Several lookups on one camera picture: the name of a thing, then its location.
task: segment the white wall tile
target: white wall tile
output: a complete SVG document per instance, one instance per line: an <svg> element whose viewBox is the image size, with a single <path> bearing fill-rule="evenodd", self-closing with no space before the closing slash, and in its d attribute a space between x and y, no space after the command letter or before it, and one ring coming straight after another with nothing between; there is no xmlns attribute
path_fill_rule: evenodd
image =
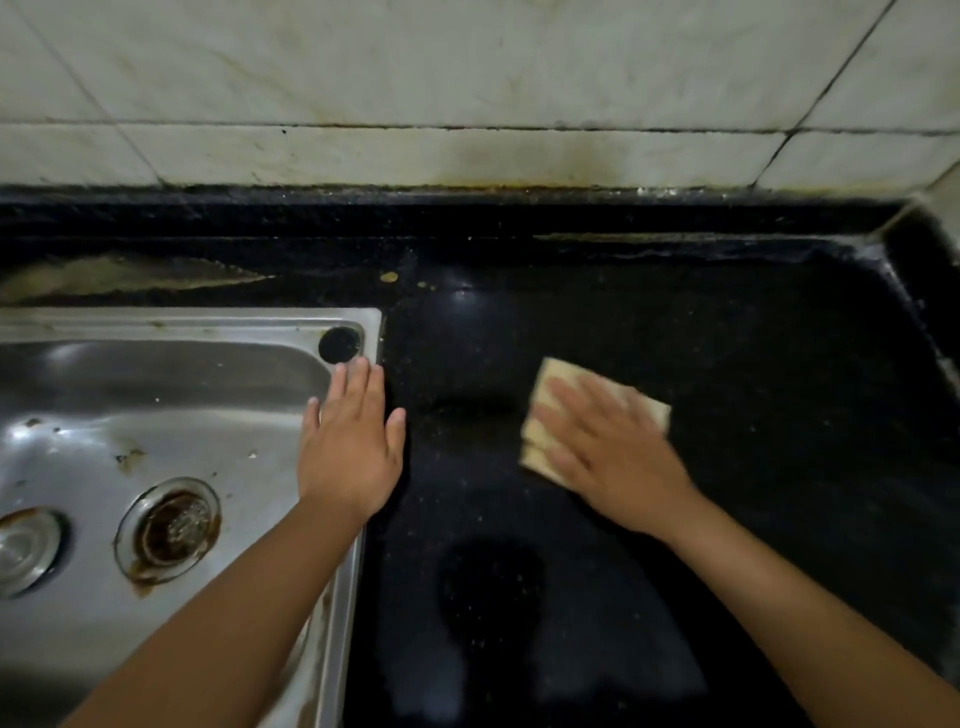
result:
<svg viewBox="0 0 960 728"><path fill-rule="evenodd" d="M886 0L21 0L119 120L774 129Z"/></svg>
<svg viewBox="0 0 960 728"><path fill-rule="evenodd" d="M0 121L100 118L16 8L0 0Z"/></svg>
<svg viewBox="0 0 960 728"><path fill-rule="evenodd" d="M0 124L0 184L155 184L156 177L113 127Z"/></svg>
<svg viewBox="0 0 960 728"><path fill-rule="evenodd" d="M930 187L926 198L930 211L940 218L960 253L960 163Z"/></svg>
<svg viewBox="0 0 960 728"><path fill-rule="evenodd" d="M930 184L960 159L960 134L799 133L760 186L835 192L896 192Z"/></svg>
<svg viewBox="0 0 960 728"><path fill-rule="evenodd" d="M960 130L960 2L898 0L806 123Z"/></svg>
<svg viewBox="0 0 960 728"><path fill-rule="evenodd" d="M782 134L129 125L173 184L736 186Z"/></svg>

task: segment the finger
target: finger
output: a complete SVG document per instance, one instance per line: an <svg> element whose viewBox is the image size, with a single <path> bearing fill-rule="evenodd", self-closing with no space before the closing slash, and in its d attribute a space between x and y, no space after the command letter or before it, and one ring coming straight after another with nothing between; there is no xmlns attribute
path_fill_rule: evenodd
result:
<svg viewBox="0 0 960 728"><path fill-rule="evenodd" d="M552 376L547 379L547 390L556 398L564 412L576 420L584 429L596 434L603 428L603 413L590 398L562 379Z"/></svg>
<svg viewBox="0 0 960 728"><path fill-rule="evenodd" d="M593 485L593 473L587 464L570 450L563 447L550 448L544 454L550 467L564 478L571 490L583 493Z"/></svg>
<svg viewBox="0 0 960 728"><path fill-rule="evenodd" d="M347 417L356 417L360 414L364 394L367 392L367 380L370 378L370 361L366 356L353 360L347 377L347 390L344 393L341 409Z"/></svg>
<svg viewBox="0 0 960 728"><path fill-rule="evenodd" d="M387 439L387 455L399 471L403 468L403 443L407 439L407 412L405 409L398 407L390 413L384 434Z"/></svg>
<svg viewBox="0 0 960 728"><path fill-rule="evenodd" d="M582 375L577 383L587 393L593 405L604 414L623 411L623 402L611 394L608 384L597 375Z"/></svg>
<svg viewBox="0 0 960 728"><path fill-rule="evenodd" d="M347 366L337 364L333 368L333 377L330 378L330 386L326 389L326 400L324 400L324 414L329 420L339 406L337 402L344 398L344 392L347 390Z"/></svg>
<svg viewBox="0 0 960 728"><path fill-rule="evenodd" d="M367 393L363 396L363 416L376 420L378 425L382 423L385 399L383 367L374 364L370 369L370 378L367 380Z"/></svg>
<svg viewBox="0 0 960 728"><path fill-rule="evenodd" d="M660 427L647 409L646 398L636 389L631 387L627 390L627 411L631 419L643 429L650 432L660 432Z"/></svg>
<svg viewBox="0 0 960 728"><path fill-rule="evenodd" d="M541 403L535 404L530 414L546 427L546 431L553 435L558 443L589 462L589 454L593 451L593 435L577 421L560 410Z"/></svg>
<svg viewBox="0 0 960 728"><path fill-rule="evenodd" d="M320 400L311 397L303 410L303 420L300 423L300 444L305 443L320 426Z"/></svg>

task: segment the left hand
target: left hand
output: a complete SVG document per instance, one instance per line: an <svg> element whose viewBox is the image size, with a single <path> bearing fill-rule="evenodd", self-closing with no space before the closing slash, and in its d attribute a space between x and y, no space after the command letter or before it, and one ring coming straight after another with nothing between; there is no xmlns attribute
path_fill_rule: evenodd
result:
<svg viewBox="0 0 960 728"><path fill-rule="evenodd" d="M406 413L383 422L383 367L360 357L338 364L321 416L311 398L303 412L297 482L300 501L346 509L360 525L380 510L403 470Z"/></svg>

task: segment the hand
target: hand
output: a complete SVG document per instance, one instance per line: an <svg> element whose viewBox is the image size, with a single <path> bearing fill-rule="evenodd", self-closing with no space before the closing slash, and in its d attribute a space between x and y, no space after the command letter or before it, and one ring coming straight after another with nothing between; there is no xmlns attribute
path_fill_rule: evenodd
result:
<svg viewBox="0 0 960 728"><path fill-rule="evenodd" d="M580 389L552 377L563 411L536 404L533 415L560 443L546 452L557 473L597 512L633 531L667 540L689 507L706 501L651 419L636 389L626 405L596 376Z"/></svg>
<svg viewBox="0 0 960 728"><path fill-rule="evenodd" d="M300 501L346 509L365 523L387 502L403 470L406 413L383 424L383 367L360 357L337 364L321 416L311 398L303 412L297 482Z"/></svg>

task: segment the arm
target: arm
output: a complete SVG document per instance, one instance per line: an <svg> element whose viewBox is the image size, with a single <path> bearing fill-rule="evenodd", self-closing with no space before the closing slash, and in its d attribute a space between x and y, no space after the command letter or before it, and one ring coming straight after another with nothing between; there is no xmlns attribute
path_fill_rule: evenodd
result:
<svg viewBox="0 0 960 728"><path fill-rule="evenodd" d="M643 409L553 379L535 416L551 465L594 509L666 543L754 639L818 728L960 723L960 693L707 500Z"/></svg>
<svg viewBox="0 0 960 728"><path fill-rule="evenodd" d="M303 414L300 502L101 683L64 728L253 726L321 593L396 485L404 413L383 369L338 365Z"/></svg>

